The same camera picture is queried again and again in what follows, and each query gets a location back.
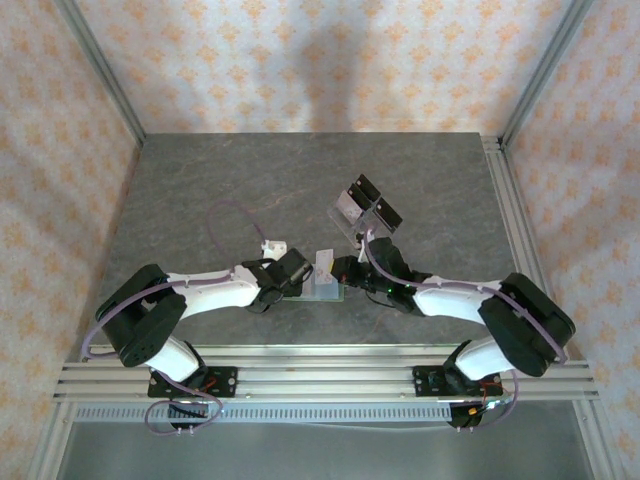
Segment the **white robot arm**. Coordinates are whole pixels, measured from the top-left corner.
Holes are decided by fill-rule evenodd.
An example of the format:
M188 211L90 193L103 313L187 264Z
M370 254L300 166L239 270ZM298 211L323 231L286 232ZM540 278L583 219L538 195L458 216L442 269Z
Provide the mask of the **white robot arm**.
M268 248L274 244L279 248ZM207 381L207 367L190 344L171 335L178 322L225 307L262 313L283 297L299 296L312 272L300 252L286 251L284 242L269 242L263 250L265 258L219 272L167 274L157 265L146 265L98 309L98 326L125 367L145 364L175 382L199 388ZM88 352L87 340L83 351Z
M524 275L513 273L502 281L475 284L449 281L410 270L390 238L365 246L369 262L355 256L334 260L331 273L340 283L384 292L404 313L460 318L489 330L487 338L464 342L454 351L441 378L433 379L434 391L446 385L449 394L467 395L487 376L512 369L541 376L562 355L559 346L575 332L564 312ZM264 312L285 296L299 296L311 271L311 264L296 249L243 262L231 270L196 275L165 274L157 265L147 265L100 307L96 317L126 367L146 364L197 389L211 374L190 344L171 335L177 323L224 307ZM150 286L157 291L144 294ZM542 333L509 302L526 308ZM112 318L105 322L106 316Z

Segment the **orange floral pattern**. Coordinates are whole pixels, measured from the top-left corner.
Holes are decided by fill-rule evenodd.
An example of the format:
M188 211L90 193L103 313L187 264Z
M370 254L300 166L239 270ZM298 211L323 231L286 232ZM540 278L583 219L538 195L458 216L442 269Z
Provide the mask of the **orange floral pattern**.
M26 478L135 142L54 2L0 9L0 478Z
M556 298L578 324L629 478L640 478L640 5L601 0L516 139Z
M570 1L79 3L151 133L495 135Z

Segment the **gray stone tabletop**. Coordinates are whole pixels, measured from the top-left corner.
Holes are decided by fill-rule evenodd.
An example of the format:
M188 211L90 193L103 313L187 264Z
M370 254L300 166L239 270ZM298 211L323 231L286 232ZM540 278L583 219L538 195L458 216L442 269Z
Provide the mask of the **gray stone tabletop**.
M513 271L477 134L161 134L150 135L142 150L99 299L147 263L199 273L259 258L259 237L232 209L213 219L232 258L212 245L206 212L222 199L240 202L269 239L286 241L311 262L321 249L357 254L327 208L361 173L403 217L393 240L411 268L473 281ZM203 313L181 322L175 335L195 345L438 344L481 338L485 329L403 315L347 289L341 303L281 302L261 315L241 308Z

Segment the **transparent object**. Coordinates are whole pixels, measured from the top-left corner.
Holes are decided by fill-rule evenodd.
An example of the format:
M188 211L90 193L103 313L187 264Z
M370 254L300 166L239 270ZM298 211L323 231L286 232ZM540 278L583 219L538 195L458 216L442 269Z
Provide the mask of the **transparent object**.
M368 228L373 227L376 237L390 237L393 233L376 216L375 209L378 202L373 202L371 207L363 210L360 206L343 190L340 197L329 206L327 213L333 222L340 228L340 231L349 239L355 247L360 248L360 239Z

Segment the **floor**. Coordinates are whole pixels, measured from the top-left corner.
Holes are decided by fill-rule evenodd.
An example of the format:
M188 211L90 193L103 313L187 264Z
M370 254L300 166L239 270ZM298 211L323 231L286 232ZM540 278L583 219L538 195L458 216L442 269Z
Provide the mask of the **floor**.
M312 261L326 248L336 256L357 254L327 209L361 173L403 217L393 240L411 268L477 281L514 269L478 134L151 135L100 299L147 263L197 273L258 258L259 238L232 210L212 220L231 259L216 252L205 218L221 199L242 203L268 238L285 240ZM239 308L208 312L183 321L175 334L194 344L436 344L481 338L485 330L462 320L402 315L347 289L342 303L282 302L262 315Z
M192 439L154 437L142 423L80 423L59 478L592 478L569 402L523 402L499 428L473 434L405 426L214 424Z

